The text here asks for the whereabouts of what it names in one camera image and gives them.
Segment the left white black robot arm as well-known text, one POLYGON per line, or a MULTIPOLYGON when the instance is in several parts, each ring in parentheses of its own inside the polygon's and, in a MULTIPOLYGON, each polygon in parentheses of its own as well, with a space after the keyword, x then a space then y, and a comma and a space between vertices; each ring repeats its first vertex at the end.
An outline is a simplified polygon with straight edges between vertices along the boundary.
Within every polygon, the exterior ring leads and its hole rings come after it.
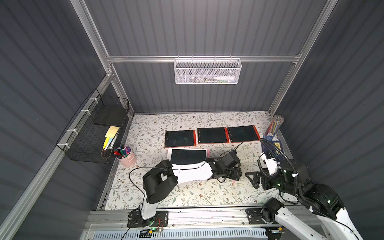
POLYGON ((144 200, 140 212, 144 221, 156 215, 158 203, 177 185, 212 179, 239 181, 242 176, 241 161, 235 150, 210 158, 207 149, 170 148, 167 156, 168 159, 143 176, 144 200))

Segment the black tray in basket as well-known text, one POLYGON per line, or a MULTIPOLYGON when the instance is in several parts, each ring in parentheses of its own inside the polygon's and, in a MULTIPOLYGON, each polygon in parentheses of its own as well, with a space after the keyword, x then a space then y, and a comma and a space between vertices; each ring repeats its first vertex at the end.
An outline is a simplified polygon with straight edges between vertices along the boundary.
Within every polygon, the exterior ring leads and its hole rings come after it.
POLYGON ((95 125, 119 127, 124 122, 127 109, 115 106, 102 106, 94 119, 95 125))

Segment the dark blue notebook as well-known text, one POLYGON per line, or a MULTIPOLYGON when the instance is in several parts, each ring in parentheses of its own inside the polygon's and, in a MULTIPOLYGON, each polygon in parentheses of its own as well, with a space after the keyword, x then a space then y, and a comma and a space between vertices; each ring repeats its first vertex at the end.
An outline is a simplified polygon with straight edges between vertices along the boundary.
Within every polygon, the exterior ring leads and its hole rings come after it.
POLYGON ((284 152, 281 141, 269 141, 266 139, 261 140, 262 152, 273 152, 279 154, 284 152))

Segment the clear cup coloured pencils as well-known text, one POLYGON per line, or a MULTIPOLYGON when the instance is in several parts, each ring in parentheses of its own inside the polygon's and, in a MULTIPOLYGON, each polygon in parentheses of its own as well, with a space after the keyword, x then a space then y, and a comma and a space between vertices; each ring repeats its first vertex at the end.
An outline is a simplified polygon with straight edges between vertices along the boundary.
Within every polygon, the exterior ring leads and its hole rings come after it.
POLYGON ((267 130, 264 133, 264 139, 272 141, 274 136, 277 134, 277 131, 280 129, 281 125, 285 121, 284 117, 281 115, 274 115, 271 118, 271 122, 267 127, 267 130))

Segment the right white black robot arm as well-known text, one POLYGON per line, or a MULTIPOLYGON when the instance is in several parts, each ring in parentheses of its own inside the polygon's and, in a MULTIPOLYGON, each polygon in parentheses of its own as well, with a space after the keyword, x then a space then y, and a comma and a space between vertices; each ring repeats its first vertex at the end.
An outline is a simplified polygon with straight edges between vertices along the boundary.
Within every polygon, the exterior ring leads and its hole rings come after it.
MULTIPOLYGON (((354 226, 339 195, 331 187, 312 182, 307 168, 301 163, 281 163, 274 176, 259 172, 246 173, 255 189, 278 189, 280 193, 295 196, 298 203, 306 207, 323 223, 335 240, 360 240, 362 236, 354 226)), ((266 224, 280 224, 301 240, 322 240, 317 233, 287 206, 276 198, 269 199, 260 210, 247 209, 250 224, 262 220, 266 224)))

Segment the pink cup with markers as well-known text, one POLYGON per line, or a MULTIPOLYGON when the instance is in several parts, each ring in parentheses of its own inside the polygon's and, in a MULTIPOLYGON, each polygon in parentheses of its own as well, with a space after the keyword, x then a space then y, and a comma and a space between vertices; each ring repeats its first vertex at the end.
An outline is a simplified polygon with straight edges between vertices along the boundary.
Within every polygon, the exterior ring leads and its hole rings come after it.
POLYGON ((136 155, 128 146, 119 146, 115 148, 113 154, 115 155, 115 158, 118 159, 126 168, 133 167, 137 162, 136 155))

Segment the pink white writing tablet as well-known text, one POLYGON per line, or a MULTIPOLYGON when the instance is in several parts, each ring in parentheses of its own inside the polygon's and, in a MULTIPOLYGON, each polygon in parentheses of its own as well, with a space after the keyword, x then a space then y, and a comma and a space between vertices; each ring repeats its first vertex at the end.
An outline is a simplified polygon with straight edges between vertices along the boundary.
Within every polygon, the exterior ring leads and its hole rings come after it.
POLYGON ((208 149, 169 148, 167 152, 167 159, 175 165, 198 164, 209 157, 208 149))

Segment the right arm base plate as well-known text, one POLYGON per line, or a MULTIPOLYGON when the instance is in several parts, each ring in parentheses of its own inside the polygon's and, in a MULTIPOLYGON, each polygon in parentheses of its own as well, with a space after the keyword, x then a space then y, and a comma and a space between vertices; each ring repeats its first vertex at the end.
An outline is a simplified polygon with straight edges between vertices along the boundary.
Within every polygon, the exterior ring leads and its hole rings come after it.
POLYGON ((245 210, 250 225, 257 224, 273 224, 268 214, 264 213, 261 208, 251 208, 245 210))

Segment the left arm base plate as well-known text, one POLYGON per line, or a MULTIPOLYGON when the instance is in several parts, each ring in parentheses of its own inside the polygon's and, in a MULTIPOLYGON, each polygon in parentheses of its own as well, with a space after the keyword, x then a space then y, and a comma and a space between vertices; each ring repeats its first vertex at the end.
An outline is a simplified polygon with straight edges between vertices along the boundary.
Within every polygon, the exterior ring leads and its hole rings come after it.
POLYGON ((146 227, 167 227, 169 220, 168 211, 156 211, 154 217, 151 217, 147 220, 142 218, 142 213, 140 211, 130 212, 128 215, 127 227, 131 228, 146 228, 146 227))

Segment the yellow sticky notes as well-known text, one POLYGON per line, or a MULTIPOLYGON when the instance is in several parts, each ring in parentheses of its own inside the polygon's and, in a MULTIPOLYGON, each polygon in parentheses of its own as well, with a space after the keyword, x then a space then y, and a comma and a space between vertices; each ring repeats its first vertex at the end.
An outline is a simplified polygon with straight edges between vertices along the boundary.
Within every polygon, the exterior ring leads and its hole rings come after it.
POLYGON ((118 133, 119 131, 119 127, 115 127, 115 126, 110 126, 110 128, 108 129, 106 135, 105 135, 105 142, 104 142, 104 145, 103 145, 103 150, 107 150, 109 145, 111 144, 112 140, 114 139, 115 135, 118 133))

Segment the red tablet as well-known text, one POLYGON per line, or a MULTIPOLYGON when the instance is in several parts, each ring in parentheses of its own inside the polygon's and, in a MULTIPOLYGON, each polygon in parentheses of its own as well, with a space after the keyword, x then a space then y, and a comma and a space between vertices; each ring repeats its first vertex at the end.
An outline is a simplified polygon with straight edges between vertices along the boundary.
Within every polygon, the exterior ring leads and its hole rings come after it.
POLYGON ((196 146, 195 130, 166 131, 165 148, 196 146))
POLYGON ((198 128, 199 144, 229 143, 227 128, 198 128))
POLYGON ((231 143, 252 142, 261 139, 254 125, 230 127, 228 128, 228 133, 231 143))

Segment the white marker in basket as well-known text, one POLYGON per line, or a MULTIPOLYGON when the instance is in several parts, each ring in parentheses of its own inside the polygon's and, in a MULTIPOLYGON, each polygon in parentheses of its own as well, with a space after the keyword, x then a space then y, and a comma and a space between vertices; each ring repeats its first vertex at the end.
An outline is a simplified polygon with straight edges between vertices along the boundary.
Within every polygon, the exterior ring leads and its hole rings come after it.
POLYGON ((216 76, 216 77, 213 77, 213 79, 215 81, 219 81, 219 82, 234 82, 236 80, 236 77, 234 76, 216 76))

